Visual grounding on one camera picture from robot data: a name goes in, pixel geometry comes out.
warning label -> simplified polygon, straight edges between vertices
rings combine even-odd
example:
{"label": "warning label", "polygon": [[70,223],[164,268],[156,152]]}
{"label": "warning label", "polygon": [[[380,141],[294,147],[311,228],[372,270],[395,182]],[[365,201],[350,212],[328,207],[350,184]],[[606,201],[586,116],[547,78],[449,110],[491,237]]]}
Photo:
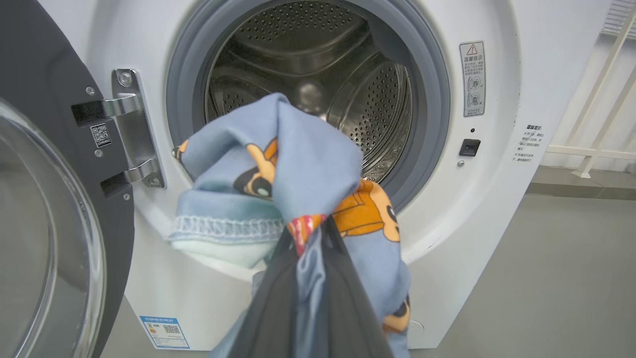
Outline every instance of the warning label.
{"label": "warning label", "polygon": [[545,144],[544,135],[543,126],[528,124],[513,152],[513,162],[531,163],[534,159],[541,160],[540,148]]}
{"label": "warning label", "polygon": [[464,72],[464,117],[482,115],[486,103],[486,55],[483,42],[459,45]]}

washing machine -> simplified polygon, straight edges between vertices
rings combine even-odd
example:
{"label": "washing machine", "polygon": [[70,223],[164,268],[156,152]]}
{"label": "washing machine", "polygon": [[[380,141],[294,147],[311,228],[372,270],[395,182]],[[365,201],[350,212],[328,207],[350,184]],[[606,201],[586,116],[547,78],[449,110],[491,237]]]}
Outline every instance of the washing machine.
{"label": "washing machine", "polygon": [[0,347],[66,357],[99,356],[124,295],[157,349],[210,350],[245,310],[264,264],[166,241],[192,185],[170,153],[272,92],[363,152],[362,175],[398,211],[408,345],[436,347],[519,205],[609,2],[0,7]]}

qr code sticker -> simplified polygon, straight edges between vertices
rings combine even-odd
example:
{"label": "qr code sticker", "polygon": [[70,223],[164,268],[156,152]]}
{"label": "qr code sticker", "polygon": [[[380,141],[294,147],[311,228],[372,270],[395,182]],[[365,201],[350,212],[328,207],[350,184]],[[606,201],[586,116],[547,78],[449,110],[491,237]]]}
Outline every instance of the qr code sticker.
{"label": "qr code sticker", "polygon": [[93,133],[93,139],[95,140],[97,148],[101,148],[112,143],[111,137],[108,135],[108,129],[106,129],[106,124],[95,124],[90,128],[90,131]]}
{"label": "qr code sticker", "polygon": [[172,326],[172,325],[164,324],[163,325],[163,329],[165,329],[166,333],[181,334],[181,332],[179,331],[179,326]]}

stainless steel drum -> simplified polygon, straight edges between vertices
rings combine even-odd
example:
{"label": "stainless steel drum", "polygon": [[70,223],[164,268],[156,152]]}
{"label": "stainless steel drum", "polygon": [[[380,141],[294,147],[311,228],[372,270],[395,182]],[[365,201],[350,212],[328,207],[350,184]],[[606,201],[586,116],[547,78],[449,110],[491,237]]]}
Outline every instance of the stainless steel drum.
{"label": "stainless steel drum", "polygon": [[375,46],[365,19],[317,1],[267,8],[243,23],[208,81],[206,120],[281,92],[363,151],[363,177],[381,181],[411,128],[406,68]]}

door hinge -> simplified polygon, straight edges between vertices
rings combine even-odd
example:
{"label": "door hinge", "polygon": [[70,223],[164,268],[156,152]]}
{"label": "door hinge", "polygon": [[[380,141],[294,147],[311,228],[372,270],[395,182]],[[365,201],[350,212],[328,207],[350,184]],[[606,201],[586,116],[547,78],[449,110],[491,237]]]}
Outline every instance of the door hinge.
{"label": "door hinge", "polygon": [[165,188],[139,73],[134,69],[114,69],[111,82],[114,98],[74,105],[75,119],[82,124],[97,118],[113,117],[129,167],[114,179],[125,183],[141,181],[150,188]]}

